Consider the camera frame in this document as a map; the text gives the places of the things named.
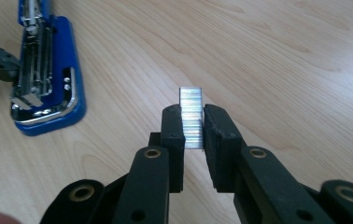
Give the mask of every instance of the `wooden table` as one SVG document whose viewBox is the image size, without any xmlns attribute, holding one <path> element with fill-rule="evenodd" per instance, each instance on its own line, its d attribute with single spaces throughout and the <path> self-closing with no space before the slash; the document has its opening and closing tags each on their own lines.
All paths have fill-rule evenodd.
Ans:
<svg viewBox="0 0 353 224">
<path fill-rule="evenodd" d="M 353 182 L 353 1 L 51 2 L 74 24 L 88 111 L 72 127 L 24 136 L 0 81 L 0 212 L 38 223 L 68 184 L 126 174 L 182 86 L 202 87 L 249 145 L 271 149 L 305 185 Z M 17 3 L 0 0 L 0 47 L 16 56 Z M 239 223 L 201 150 L 186 151 L 170 223 Z"/>
</svg>

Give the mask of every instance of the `blue stapler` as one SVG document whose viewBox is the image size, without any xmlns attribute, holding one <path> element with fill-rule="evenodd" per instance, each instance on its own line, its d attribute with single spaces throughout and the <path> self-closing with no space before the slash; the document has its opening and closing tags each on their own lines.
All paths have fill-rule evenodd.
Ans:
<svg viewBox="0 0 353 224">
<path fill-rule="evenodd" d="M 21 58 L 0 49 L 0 79 L 13 83 L 10 114 L 34 136 L 78 122 L 85 114 L 83 80 L 72 26 L 48 0 L 19 0 Z"/>
</svg>

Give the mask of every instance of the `metal staples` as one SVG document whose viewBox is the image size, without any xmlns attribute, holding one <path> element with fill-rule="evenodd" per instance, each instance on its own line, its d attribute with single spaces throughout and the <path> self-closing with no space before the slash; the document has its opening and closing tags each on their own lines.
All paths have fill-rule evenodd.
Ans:
<svg viewBox="0 0 353 224">
<path fill-rule="evenodd" d="M 179 88 L 185 149 L 203 148 L 203 99 L 199 87 Z"/>
</svg>

